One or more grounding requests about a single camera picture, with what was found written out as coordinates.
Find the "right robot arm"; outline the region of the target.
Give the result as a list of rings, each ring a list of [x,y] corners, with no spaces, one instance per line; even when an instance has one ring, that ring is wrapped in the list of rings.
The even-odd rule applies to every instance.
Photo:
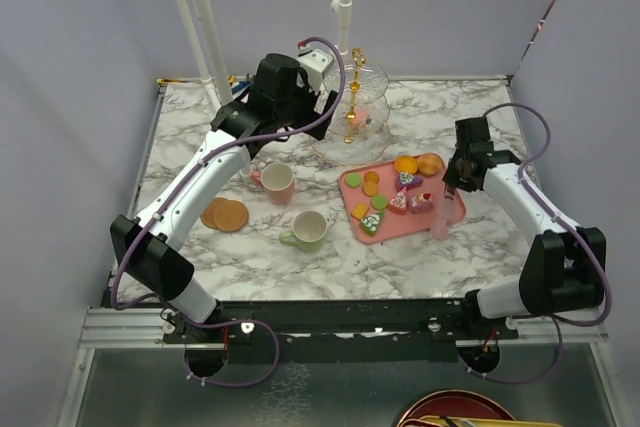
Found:
[[[446,188],[483,191],[496,201],[529,244],[517,280],[476,289],[464,297],[461,330],[481,338],[496,319],[551,316],[595,308],[607,300],[603,280],[606,238],[557,210],[530,179],[522,161],[497,150],[486,117],[455,123],[456,144],[444,175]]]

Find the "three-tier glass dessert stand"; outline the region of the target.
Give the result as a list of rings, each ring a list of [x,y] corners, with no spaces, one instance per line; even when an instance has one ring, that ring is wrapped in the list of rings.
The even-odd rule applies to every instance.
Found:
[[[390,143],[390,107],[386,99],[389,78],[382,66],[368,60],[360,47],[345,62],[346,84],[326,137],[310,145],[324,160],[340,166],[363,166],[376,161]],[[364,108],[371,125],[355,126],[355,110]]]

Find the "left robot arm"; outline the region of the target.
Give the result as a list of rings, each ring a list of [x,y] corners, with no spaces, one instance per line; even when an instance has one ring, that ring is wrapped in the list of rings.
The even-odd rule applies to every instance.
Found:
[[[179,251],[205,207],[262,147],[299,133],[324,138],[344,91],[330,91],[323,110],[316,110],[331,68],[346,80],[340,54],[303,46],[297,57],[267,55],[247,91],[219,108],[201,146],[170,185],[136,217],[120,215],[110,226],[116,274],[128,274],[186,315],[186,329],[199,341],[220,332],[219,302]]]

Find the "pink serving tray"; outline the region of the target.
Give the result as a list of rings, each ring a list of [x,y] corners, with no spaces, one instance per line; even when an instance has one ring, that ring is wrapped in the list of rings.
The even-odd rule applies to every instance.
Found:
[[[338,180],[355,237],[362,243],[388,241],[432,229],[440,221],[461,222],[466,207],[445,190],[444,171],[432,176],[408,170],[407,159],[343,172]],[[445,217],[438,209],[445,207]]]

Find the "pink-handled metal tongs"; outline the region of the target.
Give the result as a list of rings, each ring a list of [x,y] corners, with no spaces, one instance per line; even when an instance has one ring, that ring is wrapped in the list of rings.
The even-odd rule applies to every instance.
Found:
[[[455,189],[445,184],[443,197],[436,205],[436,215],[430,229],[435,239],[444,240],[448,237],[449,223],[454,220],[455,214]]]

